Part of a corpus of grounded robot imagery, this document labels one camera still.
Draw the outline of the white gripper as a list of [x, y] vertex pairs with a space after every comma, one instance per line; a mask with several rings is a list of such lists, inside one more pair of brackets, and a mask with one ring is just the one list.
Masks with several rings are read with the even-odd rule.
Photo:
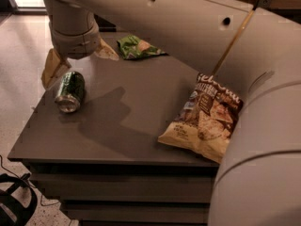
[[94, 24], [80, 35], [64, 35], [51, 29], [54, 48], [50, 49], [41, 75], [43, 87], [50, 89], [70, 68], [67, 59], [81, 59], [95, 54], [103, 59], [119, 60], [119, 55], [103, 39], [100, 39], [99, 27]]

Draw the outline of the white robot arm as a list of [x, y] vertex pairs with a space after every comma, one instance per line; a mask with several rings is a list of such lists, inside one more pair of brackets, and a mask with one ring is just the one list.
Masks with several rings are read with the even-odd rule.
[[233, 0], [56, 0], [213, 74], [245, 102], [209, 226], [301, 226], [300, 26]]

